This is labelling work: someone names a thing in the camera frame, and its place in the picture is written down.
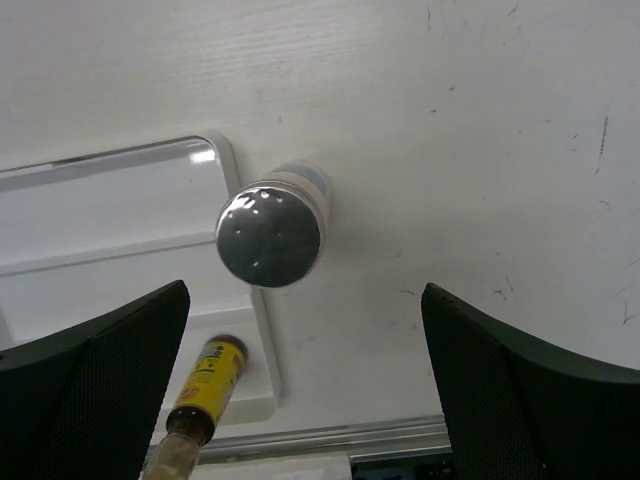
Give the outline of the silver-lid shaker bottle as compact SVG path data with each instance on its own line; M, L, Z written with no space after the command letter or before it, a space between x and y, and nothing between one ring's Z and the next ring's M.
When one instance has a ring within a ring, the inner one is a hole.
M283 288L305 278L327 237L331 183L319 167L292 161L242 187L215 228L221 261L237 279Z

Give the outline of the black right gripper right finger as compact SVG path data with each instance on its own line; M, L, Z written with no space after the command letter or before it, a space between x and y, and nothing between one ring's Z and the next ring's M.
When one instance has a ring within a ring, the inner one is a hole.
M638 371L553 345L433 283L421 314L459 478L638 478Z

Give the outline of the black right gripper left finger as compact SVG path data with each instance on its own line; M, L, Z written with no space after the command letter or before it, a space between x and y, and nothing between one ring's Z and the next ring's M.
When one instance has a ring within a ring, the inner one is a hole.
M178 280L2 351L2 478L138 478L189 307Z

